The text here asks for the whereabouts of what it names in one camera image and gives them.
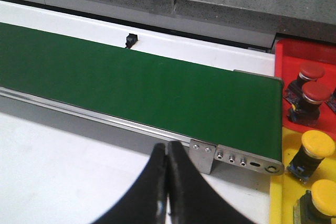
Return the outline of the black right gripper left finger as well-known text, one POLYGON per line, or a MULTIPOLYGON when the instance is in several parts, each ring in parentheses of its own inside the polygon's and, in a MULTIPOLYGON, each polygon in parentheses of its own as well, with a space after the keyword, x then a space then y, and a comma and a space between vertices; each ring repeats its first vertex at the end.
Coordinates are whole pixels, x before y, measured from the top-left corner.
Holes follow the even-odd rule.
POLYGON ((165 145, 155 144, 136 181, 96 223, 165 223, 166 168, 165 145))

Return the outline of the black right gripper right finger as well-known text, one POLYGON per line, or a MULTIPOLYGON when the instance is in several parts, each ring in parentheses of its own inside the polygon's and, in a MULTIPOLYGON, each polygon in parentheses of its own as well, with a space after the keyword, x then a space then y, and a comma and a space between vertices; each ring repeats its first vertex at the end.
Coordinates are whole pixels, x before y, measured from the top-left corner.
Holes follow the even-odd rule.
POLYGON ((180 142, 167 149, 172 223, 253 223, 208 184, 180 142))

